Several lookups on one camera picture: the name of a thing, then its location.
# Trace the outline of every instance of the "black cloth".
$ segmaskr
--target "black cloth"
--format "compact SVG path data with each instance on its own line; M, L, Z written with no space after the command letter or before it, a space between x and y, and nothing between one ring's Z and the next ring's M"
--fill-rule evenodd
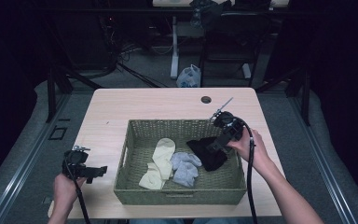
M206 171L215 171L227 160L227 155L222 150L211 152L206 147L209 146L216 137L201 138L200 140L190 140L187 145L201 160Z

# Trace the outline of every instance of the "hand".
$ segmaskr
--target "hand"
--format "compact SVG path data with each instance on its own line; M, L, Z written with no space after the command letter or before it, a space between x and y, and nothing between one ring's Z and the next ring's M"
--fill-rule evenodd
M264 166L271 164L272 160L269 158L266 146L264 145L263 138L257 130L251 129L252 136L255 141L255 154L253 166L257 172L262 172ZM232 147L240 154L240 156L249 161L249 150L250 150L250 135L249 132L244 129L242 132L242 138L239 141L230 141L227 144L228 147Z
M87 178L76 181L81 188ZM77 198L76 186L73 180L59 174L54 180L54 208L48 223L65 223Z

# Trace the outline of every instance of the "basket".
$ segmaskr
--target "basket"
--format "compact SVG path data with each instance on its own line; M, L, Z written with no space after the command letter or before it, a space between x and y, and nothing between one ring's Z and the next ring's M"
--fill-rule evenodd
M163 189L144 189L139 181L147 171L147 163L159 139L171 138L175 152L193 153L189 140L218 136L221 129L209 120L130 120L125 144L117 169L114 193L123 204L238 204L246 192L241 157L229 150L227 161L216 171L198 168L194 188L168 180Z

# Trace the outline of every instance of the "plastic bag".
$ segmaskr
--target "plastic bag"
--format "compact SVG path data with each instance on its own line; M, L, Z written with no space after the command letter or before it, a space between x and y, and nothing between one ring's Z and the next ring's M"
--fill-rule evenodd
M183 69L176 80L176 85L179 88L197 88L201 83L201 71L200 69L191 64L190 67Z

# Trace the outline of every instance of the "person's right hand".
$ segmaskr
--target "person's right hand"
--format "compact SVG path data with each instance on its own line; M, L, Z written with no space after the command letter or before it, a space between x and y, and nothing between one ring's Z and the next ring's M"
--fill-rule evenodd
M269 158L269 154L267 153L266 146L264 145L263 138L260 133L253 129L251 129L251 131L255 141L253 166L260 173L260 169L271 163L271 159ZM244 160L249 161L250 136L246 129L243 130L242 138L239 141L230 141L227 146L236 149Z

